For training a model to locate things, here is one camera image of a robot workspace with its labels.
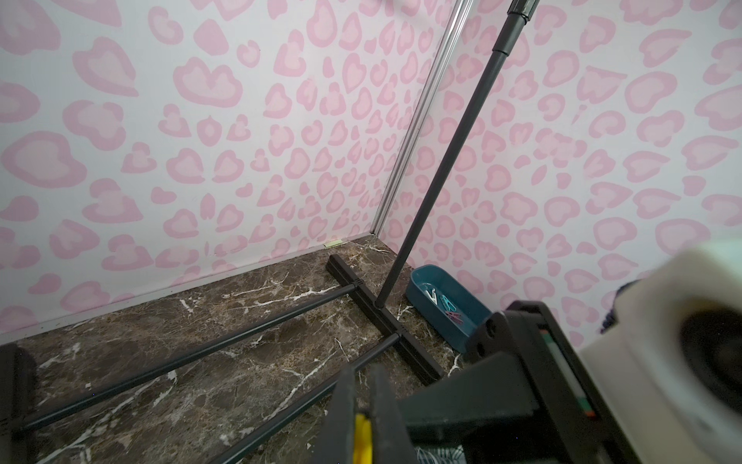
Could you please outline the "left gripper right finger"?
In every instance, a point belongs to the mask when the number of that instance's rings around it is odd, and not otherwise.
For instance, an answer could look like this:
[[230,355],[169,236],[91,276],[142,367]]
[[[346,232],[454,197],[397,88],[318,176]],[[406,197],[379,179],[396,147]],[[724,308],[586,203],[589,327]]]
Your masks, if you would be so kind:
[[370,417],[373,463],[414,464],[417,452],[384,367],[371,369]]

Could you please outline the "yellow clothespin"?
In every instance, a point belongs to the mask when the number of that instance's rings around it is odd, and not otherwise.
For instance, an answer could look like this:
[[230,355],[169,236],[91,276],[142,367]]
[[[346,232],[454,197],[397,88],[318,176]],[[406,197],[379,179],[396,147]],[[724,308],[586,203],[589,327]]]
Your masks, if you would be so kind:
[[364,414],[355,415],[353,464],[373,463],[372,423]]

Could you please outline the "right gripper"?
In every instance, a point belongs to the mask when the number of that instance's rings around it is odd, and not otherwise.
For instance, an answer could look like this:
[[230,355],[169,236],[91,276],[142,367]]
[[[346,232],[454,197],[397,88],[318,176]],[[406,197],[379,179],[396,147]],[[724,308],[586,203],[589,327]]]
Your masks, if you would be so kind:
[[467,367],[400,400],[413,443],[469,463],[635,463],[637,452],[543,303],[480,325]]

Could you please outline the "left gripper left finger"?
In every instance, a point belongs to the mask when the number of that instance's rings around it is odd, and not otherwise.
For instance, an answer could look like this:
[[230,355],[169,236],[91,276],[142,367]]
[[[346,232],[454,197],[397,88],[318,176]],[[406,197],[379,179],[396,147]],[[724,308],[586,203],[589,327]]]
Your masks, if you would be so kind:
[[312,462],[344,464],[353,462],[355,441],[355,373],[348,367],[340,373],[328,405],[328,415],[317,436]]

